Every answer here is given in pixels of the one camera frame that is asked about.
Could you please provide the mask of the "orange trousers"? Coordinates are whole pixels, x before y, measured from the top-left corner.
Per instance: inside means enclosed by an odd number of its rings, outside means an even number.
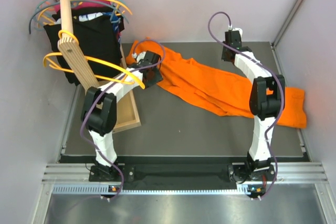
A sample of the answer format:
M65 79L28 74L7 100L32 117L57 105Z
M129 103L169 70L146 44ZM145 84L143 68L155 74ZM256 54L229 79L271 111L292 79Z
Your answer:
M183 59L180 53L153 41L136 40L125 58L127 64L135 62L133 53L144 51L165 56L160 69L163 80L158 83L162 89L218 116L253 118L249 109L252 84L247 78L203 65L194 58Z

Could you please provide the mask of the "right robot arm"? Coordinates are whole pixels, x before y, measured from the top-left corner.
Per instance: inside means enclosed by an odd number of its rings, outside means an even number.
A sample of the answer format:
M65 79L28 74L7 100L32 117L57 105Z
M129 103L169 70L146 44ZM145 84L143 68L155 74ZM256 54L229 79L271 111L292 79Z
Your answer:
M252 84L249 110L254 116L253 141L245 161L245 176L258 179L273 172L270 144L275 122L285 106L285 79L256 59L249 47L242 46L242 30L229 26L225 32L222 60L232 62Z

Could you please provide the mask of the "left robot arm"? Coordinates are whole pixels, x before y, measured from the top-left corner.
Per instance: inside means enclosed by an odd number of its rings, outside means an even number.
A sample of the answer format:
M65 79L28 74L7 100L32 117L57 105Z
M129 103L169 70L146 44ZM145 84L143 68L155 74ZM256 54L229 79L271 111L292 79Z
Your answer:
M135 62L110 82L87 90L81 113L82 127L87 129L96 151L90 167L91 182L111 182L118 178L119 167L113 144L113 130L117 123L118 102L136 87L149 88L163 80L160 73L162 57L151 51L134 53Z

